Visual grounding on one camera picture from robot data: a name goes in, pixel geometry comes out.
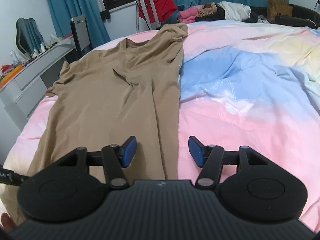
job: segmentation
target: pastel bedsheet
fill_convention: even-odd
[[[129,38],[141,42],[156,31]],[[114,47],[121,39],[97,49]],[[320,31],[235,21],[189,25],[180,70],[180,179],[199,174],[188,137],[226,150],[249,145],[304,182],[300,220],[320,230]],[[56,98],[45,98],[4,164],[25,174]],[[222,180],[235,172],[223,170]]]

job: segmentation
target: human hand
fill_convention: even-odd
[[[2,228],[6,233],[9,233],[10,231],[14,230],[17,227],[13,219],[9,217],[7,213],[2,213],[1,223],[2,223]]]

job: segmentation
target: ribbed black plastic surface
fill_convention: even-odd
[[[17,240],[310,240],[298,220],[261,225],[230,214],[211,191],[189,180],[136,181],[113,191],[88,217],[66,224],[27,221],[10,235]]]

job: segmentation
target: white bottle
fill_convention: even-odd
[[[36,56],[39,55],[38,51],[37,51],[36,49],[34,49],[34,50],[35,50],[35,52],[34,52],[34,54],[32,55],[32,58],[35,58]]]
[[[19,60],[18,60],[17,55],[14,52],[14,50],[10,51],[10,57],[12,58],[13,65],[17,65]]]
[[[41,51],[42,51],[42,52],[45,52],[45,48],[44,48],[44,44],[43,44],[43,43],[41,43],[41,46],[40,46],[40,47],[41,47]]]
[[[52,43],[57,42],[58,37],[56,35],[54,35],[53,33],[50,35],[51,39],[52,39]]]

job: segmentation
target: orange tray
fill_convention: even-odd
[[[18,72],[20,72],[23,69],[22,65],[19,64],[15,67],[14,70],[12,70],[8,75],[6,75],[3,80],[0,81],[0,89],[7,84]]]

